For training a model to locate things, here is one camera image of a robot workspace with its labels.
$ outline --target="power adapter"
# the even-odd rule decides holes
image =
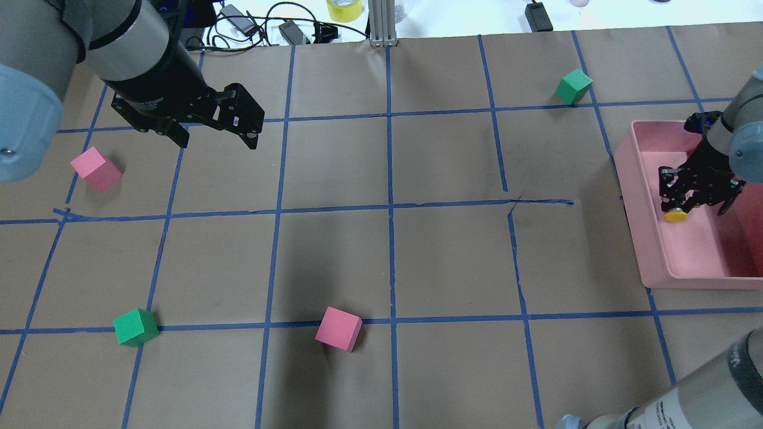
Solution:
[[[541,2],[533,0],[532,3],[527,5],[525,7],[525,16],[527,17],[527,22],[530,23],[530,30],[533,33],[554,30],[554,26],[551,25],[551,20],[549,19],[549,14],[546,13],[546,7]]]
[[[291,19],[279,25],[278,29],[281,31],[281,35],[291,45],[310,44],[310,39],[307,38],[307,35],[299,28],[297,23]]]
[[[223,15],[238,31],[249,37],[254,33],[256,27],[252,20],[245,18],[244,14],[236,8],[236,6],[228,5],[220,10],[220,15]]]
[[[327,44],[339,37],[339,28],[336,25],[315,21],[313,28],[315,28],[315,34],[313,35],[315,36],[314,42],[316,44]]]

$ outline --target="green cube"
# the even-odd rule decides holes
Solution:
[[[114,332],[119,344],[138,347],[159,335],[153,313],[136,308],[114,319]]]
[[[586,91],[591,87],[592,83],[594,83],[594,81],[586,76],[582,70],[575,69],[572,73],[563,77],[562,81],[559,82],[559,86],[556,88],[556,95],[568,105],[573,105],[583,98],[583,95],[585,95]]]

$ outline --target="cable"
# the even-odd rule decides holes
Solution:
[[[315,18],[315,14],[313,14],[313,12],[310,9],[304,7],[303,5],[300,5],[299,3],[294,3],[294,2],[278,2],[278,3],[275,3],[273,6],[270,6],[270,9],[268,9],[268,13],[265,14],[265,22],[262,23],[262,26],[265,28],[265,36],[264,36],[265,37],[265,43],[267,43],[268,46],[273,46],[272,44],[270,44],[270,38],[268,37],[268,21],[271,20],[270,13],[273,12],[273,9],[277,8],[278,6],[283,6],[283,5],[292,5],[292,6],[297,6],[299,8],[302,8],[305,11],[307,11],[308,14],[310,14],[310,16],[313,18],[313,22],[317,22],[317,18]]]
[[[281,5],[281,4],[292,4],[292,2],[279,2],[279,3],[276,3],[275,5],[273,5],[271,7],[271,9],[274,8],[276,5]],[[301,6],[301,7],[309,12],[309,10],[307,8],[305,8],[304,6]],[[217,29],[217,24],[220,21],[226,21],[228,18],[249,18],[256,25],[256,27],[255,27],[256,30],[254,32],[252,32],[252,35],[249,38],[243,39],[243,40],[236,39],[234,37],[227,36],[227,35],[224,35],[224,34],[220,34],[219,30]],[[261,20],[264,20],[264,21],[261,24],[257,24],[257,22],[256,22],[257,19],[261,19]],[[218,14],[217,17],[215,18],[214,26],[212,27],[216,34],[214,36],[211,36],[212,28],[210,28],[210,31],[207,32],[207,36],[206,36],[207,40],[206,40],[206,43],[204,44],[205,46],[200,46],[198,48],[192,48],[190,50],[209,50],[209,51],[212,51],[212,52],[238,53],[238,52],[243,52],[243,51],[246,51],[246,50],[250,50],[250,49],[260,45],[263,41],[265,43],[267,43],[268,46],[272,46],[270,44],[269,40],[268,40],[268,37],[267,37],[267,27],[266,27],[267,21],[270,21],[270,20],[277,20],[277,21],[289,21],[289,20],[292,20],[292,21],[306,21],[306,22],[313,22],[313,23],[317,22],[319,24],[330,24],[330,25],[335,25],[337,27],[345,28],[347,30],[355,31],[357,34],[360,34],[361,36],[363,36],[364,40],[369,38],[369,36],[366,33],[363,33],[362,31],[360,31],[360,30],[358,30],[356,28],[353,28],[353,27],[350,27],[350,26],[347,26],[347,25],[342,25],[342,24],[334,24],[333,22],[323,22],[323,21],[318,21],[316,19],[310,19],[310,18],[283,18],[283,17],[270,17],[270,16],[265,16],[265,17],[252,16],[251,14],[249,14],[249,12],[247,12],[247,15],[228,15],[228,16],[223,16],[223,15]],[[253,39],[255,34],[259,35],[259,39],[257,40],[257,42],[255,42],[254,39]],[[238,43],[243,43],[243,42],[249,41],[251,44],[248,45],[248,46],[245,46],[245,47],[231,48],[230,45],[228,43],[226,43],[226,45],[228,47],[223,48],[223,47],[215,46],[214,40],[215,40],[216,37],[220,37],[223,40],[227,39],[227,40],[236,41]]]

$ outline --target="yellow disk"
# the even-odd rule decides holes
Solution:
[[[689,217],[689,214],[683,210],[670,210],[668,213],[665,213],[665,220],[672,224],[683,222],[688,217]]]

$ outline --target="pink cube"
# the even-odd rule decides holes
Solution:
[[[320,322],[315,339],[346,352],[352,352],[361,325],[363,320],[358,316],[329,307],[326,308],[326,314]]]
[[[77,174],[98,191],[106,189],[122,177],[122,172],[94,147],[76,157],[71,164]]]

